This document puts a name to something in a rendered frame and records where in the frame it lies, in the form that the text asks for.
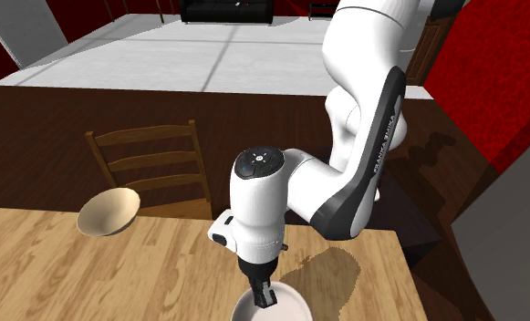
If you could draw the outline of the beige bowl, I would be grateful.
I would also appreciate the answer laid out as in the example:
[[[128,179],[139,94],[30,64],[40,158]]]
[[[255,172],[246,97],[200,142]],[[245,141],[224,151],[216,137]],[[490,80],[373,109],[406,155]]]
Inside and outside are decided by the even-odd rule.
[[[128,228],[140,209],[140,196],[129,188],[112,188],[87,201],[78,212],[78,230],[92,237],[111,236]]]

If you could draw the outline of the white bowl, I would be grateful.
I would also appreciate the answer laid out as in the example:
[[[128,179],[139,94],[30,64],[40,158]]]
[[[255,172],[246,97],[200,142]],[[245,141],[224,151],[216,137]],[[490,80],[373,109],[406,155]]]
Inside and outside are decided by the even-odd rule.
[[[313,321],[306,300],[293,287],[277,281],[271,286],[277,298],[275,305],[258,307],[249,288],[237,301],[231,321]]]

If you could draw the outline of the light wooden table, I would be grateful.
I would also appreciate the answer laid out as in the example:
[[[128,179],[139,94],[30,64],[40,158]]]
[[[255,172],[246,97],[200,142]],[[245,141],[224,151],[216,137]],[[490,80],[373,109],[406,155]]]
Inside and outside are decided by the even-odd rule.
[[[249,289],[202,220],[139,217],[88,237],[72,212],[0,209],[0,321],[230,321]],[[274,278],[315,321],[427,321],[392,231],[329,242],[286,228]]]

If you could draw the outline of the black sofa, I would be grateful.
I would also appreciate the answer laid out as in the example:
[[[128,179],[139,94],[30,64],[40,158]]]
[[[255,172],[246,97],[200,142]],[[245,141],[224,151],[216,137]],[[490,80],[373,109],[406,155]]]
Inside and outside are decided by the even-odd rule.
[[[273,22],[274,0],[177,0],[184,23]]]

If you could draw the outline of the brown wooden door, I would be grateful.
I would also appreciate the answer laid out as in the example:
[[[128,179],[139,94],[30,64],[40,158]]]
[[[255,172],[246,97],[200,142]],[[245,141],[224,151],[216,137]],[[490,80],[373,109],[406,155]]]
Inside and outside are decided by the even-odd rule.
[[[427,19],[406,71],[408,86],[422,86],[457,16]]]

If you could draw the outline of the brown wooden chair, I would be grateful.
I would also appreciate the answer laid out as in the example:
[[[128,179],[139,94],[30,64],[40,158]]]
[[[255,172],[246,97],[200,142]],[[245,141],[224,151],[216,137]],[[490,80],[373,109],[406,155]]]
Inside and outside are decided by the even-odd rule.
[[[102,149],[106,146],[179,137],[191,138],[193,149],[131,156],[112,162],[107,162],[102,153]],[[138,215],[197,220],[211,220],[213,218],[212,197],[204,168],[196,124],[193,119],[187,125],[162,125],[148,128],[123,129],[100,136],[96,136],[92,131],[88,131],[85,133],[85,138],[109,186],[112,188],[118,188],[120,186],[114,176],[118,171],[137,170],[194,161],[198,167],[196,173],[173,174],[131,181],[125,183],[123,186],[135,192],[144,192],[199,183],[203,187],[204,196],[202,198],[141,208],[138,211]]]

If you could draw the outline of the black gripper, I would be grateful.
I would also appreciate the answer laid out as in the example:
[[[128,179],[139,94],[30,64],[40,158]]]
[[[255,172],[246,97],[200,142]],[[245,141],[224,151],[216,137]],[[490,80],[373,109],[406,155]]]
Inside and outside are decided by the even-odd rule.
[[[277,298],[272,288],[266,290],[265,297],[265,285],[267,287],[270,286],[270,277],[276,270],[276,259],[264,264],[252,264],[239,257],[238,265],[241,272],[249,280],[253,292],[254,304],[260,308],[276,305]]]

